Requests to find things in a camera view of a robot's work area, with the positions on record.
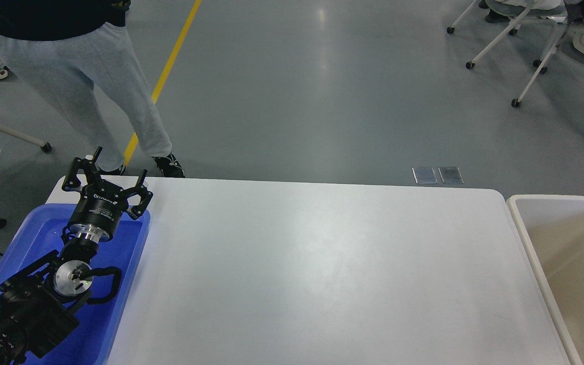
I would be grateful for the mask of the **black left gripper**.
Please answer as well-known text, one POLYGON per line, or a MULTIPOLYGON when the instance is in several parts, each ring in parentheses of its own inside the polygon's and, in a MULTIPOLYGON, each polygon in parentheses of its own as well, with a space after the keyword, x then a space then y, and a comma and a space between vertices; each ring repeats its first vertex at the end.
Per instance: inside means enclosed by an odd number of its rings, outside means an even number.
POLYGON ((126 212, 132 220, 138 220, 148 209, 153 198, 153 192, 144 185, 148 170, 144 169, 137 178, 136 184, 129 189, 123 189, 115 184, 103 184, 103 178, 96 166, 102 147, 97 147, 93 157, 74 158, 63 180, 62 190, 79 192, 81 197, 72 213, 67 229, 76 233, 81 227, 93 226, 99 229, 101 240, 110 241, 120 224, 122 213, 126 212), (85 176, 83 185, 78 174, 85 176), (131 197, 139 197, 136 205, 130 205, 131 197))

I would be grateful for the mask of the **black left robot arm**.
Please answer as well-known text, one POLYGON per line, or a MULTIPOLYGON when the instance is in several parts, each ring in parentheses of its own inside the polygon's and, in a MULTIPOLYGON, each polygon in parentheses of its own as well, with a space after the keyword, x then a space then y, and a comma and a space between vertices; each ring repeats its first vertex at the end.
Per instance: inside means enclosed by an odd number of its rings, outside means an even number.
POLYGON ((153 193, 144 185, 144 169, 136 184, 123 188, 102 178, 96 162, 74 158, 62 190, 77 192, 79 201, 63 227, 63 248, 50 251, 0 284, 0 364, 23 364, 26 354, 41 358, 55 349, 80 322, 84 305, 102 305, 120 292, 123 270, 93 268, 100 243, 113 239, 125 213, 138 220, 153 193))

